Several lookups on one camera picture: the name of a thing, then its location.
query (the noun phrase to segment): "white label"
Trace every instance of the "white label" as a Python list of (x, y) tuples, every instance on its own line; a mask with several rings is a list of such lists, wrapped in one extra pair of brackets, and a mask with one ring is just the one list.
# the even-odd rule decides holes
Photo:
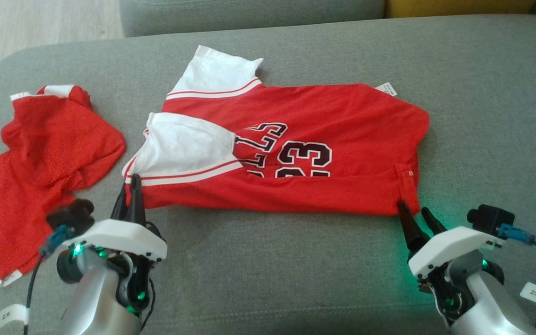
[(15, 270), (12, 273), (10, 273), (6, 278), (3, 280), (0, 280), (0, 286), (4, 288), (5, 286), (8, 286), (12, 282), (15, 282), (18, 278), (21, 278), (23, 276), (22, 272)]
[(384, 93), (388, 93), (389, 95), (392, 95), (393, 97), (396, 96), (396, 91), (394, 91), (390, 83), (383, 83), (379, 85), (378, 87), (375, 87), (375, 89), (378, 89), (379, 91), (382, 91)]
[(536, 302), (536, 285), (532, 282), (525, 284), (525, 287), (521, 291), (521, 297)]
[(0, 329), (10, 322), (22, 322), (28, 324), (30, 310), (24, 305), (15, 304), (0, 311)]

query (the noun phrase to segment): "jersey number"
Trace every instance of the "jersey number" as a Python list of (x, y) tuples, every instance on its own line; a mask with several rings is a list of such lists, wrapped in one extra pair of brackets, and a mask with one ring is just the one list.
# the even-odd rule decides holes
[[(275, 136), (265, 135), (262, 137), (262, 143), (252, 141), (248, 138), (241, 136), (235, 137), (235, 143), (245, 144), (257, 148), (265, 153), (270, 153), (272, 148), (277, 142), (277, 138), (280, 138), (285, 131), (287, 131), (287, 125), (284, 123), (261, 123), (256, 127), (246, 128), (252, 131), (266, 131), (268, 134)], [(299, 141), (287, 141), (281, 148), (281, 152), (278, 154), (278, 161), (284, 165), (294, 165), (295, 159), (311, 159), (311, 166), (313, 168), (324, 168), (332, 161), (332, 149), (324, 143), (317, 142), (299, 142)], [(256, 168), (264, 168), (266, 166), (266, 155), (255, 154), (255, 159), (240, 159), (241, 163), (247, 163), (254, 165)], [(257, 176), (264, 177), (264, 173), (259, 171), (248, 170), (249, 173)], [(290, 177), (290, 176), (306, 176), (306, 173), (300, 168), (295, 166), (281, 167), (276, 170), (276, 177)], [(310, 176), (330, 176), (329, 171), (311, 169)]]

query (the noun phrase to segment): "blue connector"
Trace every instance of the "blue connector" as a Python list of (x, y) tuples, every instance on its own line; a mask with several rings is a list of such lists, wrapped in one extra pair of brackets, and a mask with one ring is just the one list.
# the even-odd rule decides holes
[(532, 243), (535, 241), (534, 235), (506, 223), (500, 225), (500, 230), (498, 230), (497, 236), (501, 238), (512, 238), (513, 240), (521, 241), (528, 246), (532, 246)]
[(39, 253), (45, 258), (51, 257), (55, 253), (55, 250), (57, 250), (57, 247), (61, 246), (63, 242), (69, 240), (72, 236), (73, 232), (66, 225), (60, 225), (53, 231), (53, 234), (47, 237), (43, 245), (39, 248)]

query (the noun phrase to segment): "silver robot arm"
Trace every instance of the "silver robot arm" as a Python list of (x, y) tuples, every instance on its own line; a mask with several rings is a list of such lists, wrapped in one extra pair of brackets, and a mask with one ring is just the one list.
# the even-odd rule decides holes
[[(69, 249), (57, 260), (62, 280), (79, 284), (64, 313), (62, 335), (138, 335), (141, 314), (148, 297), (141, 288), (136, 297), (129, 291), (138, 272), (147, 271), (167, 256), (167, 244), (143, 225), (107, 219), (95, 223), (84, 234), (64, 243)], [(144, 267), (135, 265), (143, 259)]]
[(52, 227), (66, 225), (82, 233), (63, 242), (67, 249), (57, 258), (60, 278), (68, 284), (77, 283), (61, 318), (59, 334), (138, 335), (143, 311), (150, 302), (149, 313), (154, 307), (154, 285), (148, 274), (166, 259), (167, 244), (156, 226), (146, 221), (141, 180), (136, 174), (130, 193), (130, 206), (126, 206), (123, 185), (111, 218), (92, 225), (76, 214), (81, 212), (76, 206), (47, 218)]
[(483, 222), (482, 212), (474, 223), (482, 231), (467, 227), (446, 230), (424, 208), (423, 217), (435, 234), (429, 239), (402, 201), (399, 210), (410, 251), (409, 268), (417, 278), (419, 290), (433, 294), (449, 334), (536, 335), (536, 328), (504, 288), (502, 269), (485, 261), (479, 252), (481, 248), (502, 247), (506, 237), (487, 234), (500, 231), (497, 228), (502, 222)]

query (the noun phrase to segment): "sofa cushion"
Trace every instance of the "sofa cushion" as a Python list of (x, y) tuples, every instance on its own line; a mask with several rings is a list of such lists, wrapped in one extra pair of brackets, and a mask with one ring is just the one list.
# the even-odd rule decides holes
[[(536, 234), (533, 15), (368, 20), (37, 47), (0, 63), (0, 128), (12, 117), (11, 94), (51, 83), (87, 89), (95, 110), (127, 142), (111, 173), (77, 193), (94, 202), (96, 219), (108, 218), (121, 167), (144, 142), (148, 113), (160, 111), (199, 44), (263, 57), (258, 75), (267, 85), (391, 82), (398, 98), (430, 114), (419, 147), (422, 205), (448, 227), (468, 225), (468, 210), (481, 203), (499, 206)], [(396, 217), (180, 206), (147, 214), (168, 241), (168, 259), (151, 272), (157, 304), (143, 334), (444, 333), (432, 296), (417, 290), (407, 267)], [(508, 242), (489, 258), (503, 267), (508, 292), (533, 319), (536, 308), (518, 294), (525, 282), (536, 282), (534, 249)], [(0, 310), (24, 303), (29, 279), (0, 288)], [(57, 333), (74, 291), (58, 278), (55, 259), (45, 262), (30, 333)], [(8, 325), (1, 333), (20, 331)]]
[(384, 0), (121, 0), (125, 36), (381, 19)]

